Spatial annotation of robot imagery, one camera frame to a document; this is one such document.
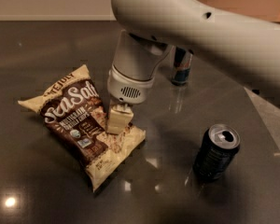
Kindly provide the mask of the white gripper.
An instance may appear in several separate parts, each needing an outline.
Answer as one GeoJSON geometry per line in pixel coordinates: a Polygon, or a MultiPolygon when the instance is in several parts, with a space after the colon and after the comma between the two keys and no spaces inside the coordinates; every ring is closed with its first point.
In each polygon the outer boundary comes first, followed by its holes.
{"type": "Polygon", "coordinates": [[[139,81],[121,74],[115,66],[109,70],[107,89],[111,96],[106,131],[120,134],[133,119],[130,105],[142,104],[148,97],[154,80],[139,81]]]}

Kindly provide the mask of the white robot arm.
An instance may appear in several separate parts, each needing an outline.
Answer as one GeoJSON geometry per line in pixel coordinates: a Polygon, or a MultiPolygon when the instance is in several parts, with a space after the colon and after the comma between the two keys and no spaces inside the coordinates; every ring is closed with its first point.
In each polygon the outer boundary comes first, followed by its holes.
{"type": "Polygon", "coordinates": [[[207,60],[280,108],[280,24],[197,0],[111,0],[122,26],[107,88],[118,103],[143,103],[172,46],[207,60]]]}

